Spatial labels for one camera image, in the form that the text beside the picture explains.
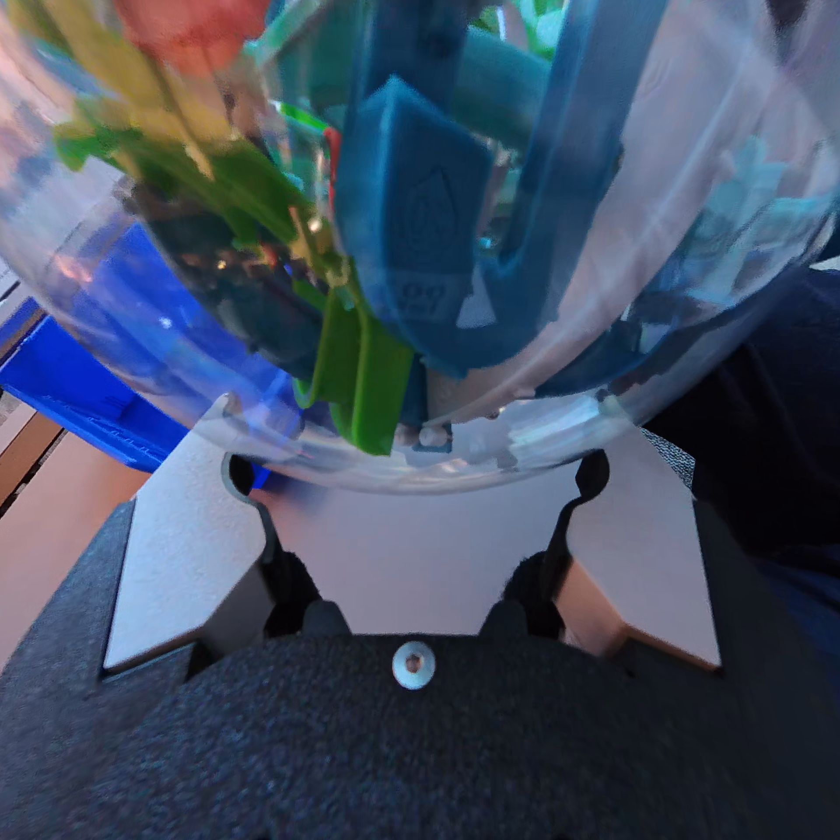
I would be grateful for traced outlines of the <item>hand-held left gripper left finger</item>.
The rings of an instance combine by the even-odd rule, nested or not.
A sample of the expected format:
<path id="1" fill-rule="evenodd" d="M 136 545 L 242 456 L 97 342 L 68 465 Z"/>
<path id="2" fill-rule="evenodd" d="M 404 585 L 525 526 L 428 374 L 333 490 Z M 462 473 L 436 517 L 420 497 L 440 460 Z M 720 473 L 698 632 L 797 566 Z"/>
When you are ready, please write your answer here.
<path id="1" fill-rule="evenodd" d="M 216 401 L 135 496 L 108 675 L 191 643 L 221 658 L 265 635 L 276 599 L 263 566 L 279 540 L 267 508 L 235 481 L 233 407 Z"/>

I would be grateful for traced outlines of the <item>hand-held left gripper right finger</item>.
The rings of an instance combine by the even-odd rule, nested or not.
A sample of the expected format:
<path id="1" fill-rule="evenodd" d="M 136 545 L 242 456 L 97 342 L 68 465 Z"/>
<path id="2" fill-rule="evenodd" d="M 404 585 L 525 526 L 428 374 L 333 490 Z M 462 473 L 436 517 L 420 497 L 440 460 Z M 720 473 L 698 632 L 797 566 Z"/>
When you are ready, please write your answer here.
<path id="1" fill-rule="evenodd" d="M 639 431 L 606 448 L 609 478 L 570 517 L 556 598 L 564 641 L 597 657 L 635 641 L 702 669 L 721 657 L 694 498 Z"/>

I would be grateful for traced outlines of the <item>clear plastic maze ball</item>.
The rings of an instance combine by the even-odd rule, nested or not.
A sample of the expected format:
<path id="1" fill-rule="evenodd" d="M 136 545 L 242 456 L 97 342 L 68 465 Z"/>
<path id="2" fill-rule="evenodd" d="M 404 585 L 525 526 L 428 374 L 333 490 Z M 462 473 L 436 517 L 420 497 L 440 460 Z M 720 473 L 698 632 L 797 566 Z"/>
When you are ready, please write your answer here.
<path id="1" fill-rule="evenodd" d="M 838 234 L 838 2 L 2 2 L 2 264 L 153 461 L 579 459 Z"/>

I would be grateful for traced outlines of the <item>person's navy trouser leg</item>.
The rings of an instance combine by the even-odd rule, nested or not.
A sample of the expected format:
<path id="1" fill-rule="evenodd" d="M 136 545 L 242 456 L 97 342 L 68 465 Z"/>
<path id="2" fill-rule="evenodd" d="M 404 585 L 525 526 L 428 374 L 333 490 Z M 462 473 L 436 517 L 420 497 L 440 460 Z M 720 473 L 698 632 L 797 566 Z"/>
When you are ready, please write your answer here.
<path id="1" fill-rule="evenodd" d="M 838 681 L 838 234 L 741 347 L 647 430 L 692 456 L 700 498 Z"/>

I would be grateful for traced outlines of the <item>blue plastic bin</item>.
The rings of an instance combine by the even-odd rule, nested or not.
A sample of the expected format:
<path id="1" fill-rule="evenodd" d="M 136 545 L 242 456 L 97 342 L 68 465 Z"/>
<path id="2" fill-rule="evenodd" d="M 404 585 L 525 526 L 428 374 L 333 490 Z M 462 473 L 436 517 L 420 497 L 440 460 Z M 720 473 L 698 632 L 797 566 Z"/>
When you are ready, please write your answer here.
<path id="1" fill-rule="evenodd" d="M 130 224 L 91 282 L 59 284 L 60 307 L 2 363 L 2 386 L 104 454 L 154 472 L 227 392 L 260 404 L 286 376 L 227 333 Z"/>

